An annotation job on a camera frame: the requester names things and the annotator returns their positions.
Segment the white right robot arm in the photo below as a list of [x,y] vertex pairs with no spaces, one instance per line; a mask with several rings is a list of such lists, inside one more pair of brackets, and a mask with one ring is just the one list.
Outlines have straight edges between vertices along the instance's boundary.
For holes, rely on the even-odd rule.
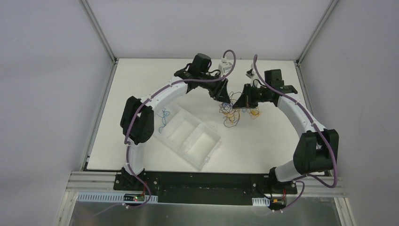
[[270,169],[267,187],[279,193],[297,179],[311,176],[315,172],[337,170],[339,135],[334,129],[327,129],[319,123],[310,111],[302,105],[297,90],[285,85],[280,69],[264,72],[264,78],[256,69],[246,73],[251,79],[243,87],[234,109],[253,109],[259,103],[271,102],[279,108],[296,130],[299,141],[289,162]]

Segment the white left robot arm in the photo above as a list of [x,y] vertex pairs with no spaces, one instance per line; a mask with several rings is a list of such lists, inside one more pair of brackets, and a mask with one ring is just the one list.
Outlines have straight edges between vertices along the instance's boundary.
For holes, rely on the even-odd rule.
[[137,155],[144,150],[144,144],[153,136],[155,113],[175,99],[188,94],[191,90],[201,87],[208,91],[209,96],[218,102],[228,102],[228,76],[235,68],[236,60],[228,63],[228,71],[216,69],[215,75],[209,70],[212,60],[209,56],[198,53],[192,62],[177,70],[173,77],[159,90],[146,97],[131,96],[127,99],[120,126],[127,146],[125,166],[128,174],[125,180],[131,190],[139,190],[148,185],[139,175],[144,168],[134,170]]

